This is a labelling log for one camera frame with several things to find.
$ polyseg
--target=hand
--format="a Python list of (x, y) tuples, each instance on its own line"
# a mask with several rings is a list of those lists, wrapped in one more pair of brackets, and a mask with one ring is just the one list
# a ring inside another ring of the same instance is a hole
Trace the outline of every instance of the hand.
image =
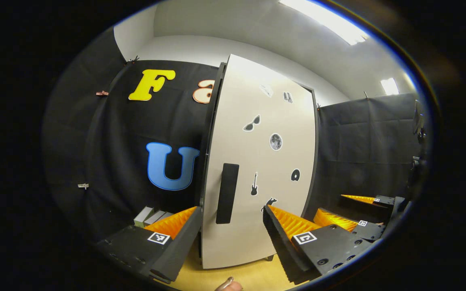
[(242, 285), (235, 282), (233, 277), (229, 277), (226, 282), (222, 283), (215, 291), (243, 291)]

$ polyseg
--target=floor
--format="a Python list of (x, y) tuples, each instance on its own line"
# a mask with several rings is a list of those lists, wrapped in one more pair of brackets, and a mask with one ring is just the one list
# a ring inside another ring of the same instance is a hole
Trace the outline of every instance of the floor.
[(200, 265), (197, 241), (192, 245), (177, 279), (165, 285), (181, 291), (214, 291), (230, 276), (245, 291), (283, 291), (296, 287), (287, 280), (278, 255), (274, 255), (272, 261), (261, 259), (235, 267), (204, 270)]

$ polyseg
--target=white box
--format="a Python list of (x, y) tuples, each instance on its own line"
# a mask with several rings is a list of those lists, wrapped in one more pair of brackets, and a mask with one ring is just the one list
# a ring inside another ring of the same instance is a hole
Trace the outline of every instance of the white box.
[(173, 213), (170, 213), (170, 212), (165, 212), (165, 214), (163, 214), (163, 216), (160, 217), (160, 218), (159, 218), (158, 220), (156, 220), (156, 221), (160, 221), (161, 219), (166, 219), (167, 217), (172, 216), (172, 215), (174, 215), (174, 214), (173, 214)]
[(152, 214), (154, 214), (154, 209), (151, 207), (145, 207), (141, 212), (135, 217), (134, 225), (137, 227), (145, 227), (144, 221), (147, 220)]
[(148, 218), (147, 220), (145, 220), (145, 225), (150, 225), (154, 222), (156, 222), (160, 217), (163, 216), (163, 214), (165, 214), (166, 211), (161, 211), (159, 210), (158, 212), (154, 213), (154, 215), (152, 215), (150, 218)]

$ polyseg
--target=moon sticker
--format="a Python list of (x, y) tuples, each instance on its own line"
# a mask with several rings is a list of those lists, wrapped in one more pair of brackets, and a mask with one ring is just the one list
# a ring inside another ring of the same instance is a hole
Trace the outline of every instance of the moon sticker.
[(269, 138), (269, 146), (275, 150), (279, 151), (283, 146), (282, 137), (279, 134), (272, 134)]

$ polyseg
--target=white wall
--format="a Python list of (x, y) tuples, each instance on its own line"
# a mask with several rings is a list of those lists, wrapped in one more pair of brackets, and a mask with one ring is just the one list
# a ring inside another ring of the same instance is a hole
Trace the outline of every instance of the white wall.
[(316, 102), (321, 106), (349, 101), (342, 92), (311, 70), (281, 55), (244, 42), (209, 36), (161, 36), (150, 39), (137, 52), (129, 53), (133, 57), (138, 55), (142, 60), (190, 61), (216, 67), (220, 66), (222, 61), (227, 62), (230, 54), (255, 61), (314, 89)]
[(154, 37), (157, 5), (150, 6), (114, 26), (114, 39), (125, 59), (134, 59), (137, 51)]

